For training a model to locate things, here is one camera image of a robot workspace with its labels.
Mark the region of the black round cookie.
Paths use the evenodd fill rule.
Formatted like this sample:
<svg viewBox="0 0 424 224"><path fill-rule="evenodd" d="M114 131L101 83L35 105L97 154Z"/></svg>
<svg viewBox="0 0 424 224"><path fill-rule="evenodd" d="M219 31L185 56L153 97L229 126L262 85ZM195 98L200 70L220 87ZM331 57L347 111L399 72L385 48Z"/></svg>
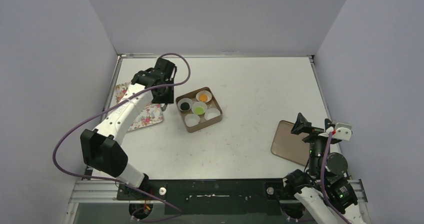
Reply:
<svg viewBox="0 0 424 224"><path fill-rule="evenodd" d="M183 102L180 104L181 111L189 111L191 109L191 105L188 102Z"/></svg>

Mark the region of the green round cookie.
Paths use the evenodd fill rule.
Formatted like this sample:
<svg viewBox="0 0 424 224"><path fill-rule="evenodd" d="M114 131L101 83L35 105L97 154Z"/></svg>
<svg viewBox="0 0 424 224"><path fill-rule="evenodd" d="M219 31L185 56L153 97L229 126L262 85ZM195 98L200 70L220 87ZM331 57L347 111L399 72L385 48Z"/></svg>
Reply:
<svg viewBox="0 0 424 224"><path fill-rule="evenodd" d="M205 109L203 107L196 107L194 109L194 113L197 114L197 115L199 115L199 116L200 115L203 115L205 113Z"/></svg>

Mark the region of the orange round cookie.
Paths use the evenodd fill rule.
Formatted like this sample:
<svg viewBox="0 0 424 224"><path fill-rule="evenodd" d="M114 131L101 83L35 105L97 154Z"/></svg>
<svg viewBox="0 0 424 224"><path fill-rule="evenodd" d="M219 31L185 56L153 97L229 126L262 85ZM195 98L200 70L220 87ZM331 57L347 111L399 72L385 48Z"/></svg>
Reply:
<svg viewBox="0 0 424 224"><path fill-rule="evenodd" d="M209 97L206 94L201 94L199 95L198 100L201 102L207 103L209 100Z"/></svg>

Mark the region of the pink cat paw tongs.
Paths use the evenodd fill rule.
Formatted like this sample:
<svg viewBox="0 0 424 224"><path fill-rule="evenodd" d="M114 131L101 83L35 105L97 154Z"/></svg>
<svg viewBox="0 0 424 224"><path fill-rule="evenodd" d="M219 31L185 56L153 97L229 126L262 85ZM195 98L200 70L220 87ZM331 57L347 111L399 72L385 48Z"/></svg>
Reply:
<svg viewBox="0 0 424 224"><path fill-rule="evenodd" d="M167 104L162 104L162 105L160 106L161 111L162 111L162 112L166 111L167 106L168 106Z"/></svg>

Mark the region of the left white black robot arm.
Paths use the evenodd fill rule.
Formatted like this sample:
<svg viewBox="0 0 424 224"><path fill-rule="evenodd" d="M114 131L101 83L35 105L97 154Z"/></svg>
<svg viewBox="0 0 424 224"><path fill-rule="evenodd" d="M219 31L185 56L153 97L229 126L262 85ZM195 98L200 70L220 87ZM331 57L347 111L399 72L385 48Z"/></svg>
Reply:
<svg viewBox="0 0 424 224"><path fill-rule="evenodd" d="M83 161L130 185L130 193L137 199L149 194L146 175L129 163L121 144L137 116L149 104L168 105L174 101L174 77L177 67L169 60L158 58L153 68L134 75L120 106L93 130L85 129L81 136Z"/></svg>

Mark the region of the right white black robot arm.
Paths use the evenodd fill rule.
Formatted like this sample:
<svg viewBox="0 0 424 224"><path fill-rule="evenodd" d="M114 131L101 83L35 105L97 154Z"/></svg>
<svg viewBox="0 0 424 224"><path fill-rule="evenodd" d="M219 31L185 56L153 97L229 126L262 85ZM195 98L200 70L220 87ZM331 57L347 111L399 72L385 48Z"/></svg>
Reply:
<svg viewBox="0 0 424 224"><path fill-rule="evenodd" d="M351 125L326 118L324 128L318 128L298 113L290 132L306 134L302 141L309 145L309 155L305 170L295 170L282 180L282 194L298 201L294 207L280 204L282 214L295 222L309 213L318 224L365 223L349 182L348 162L342 154L330 151L331 145L351 139Z"/></svg>

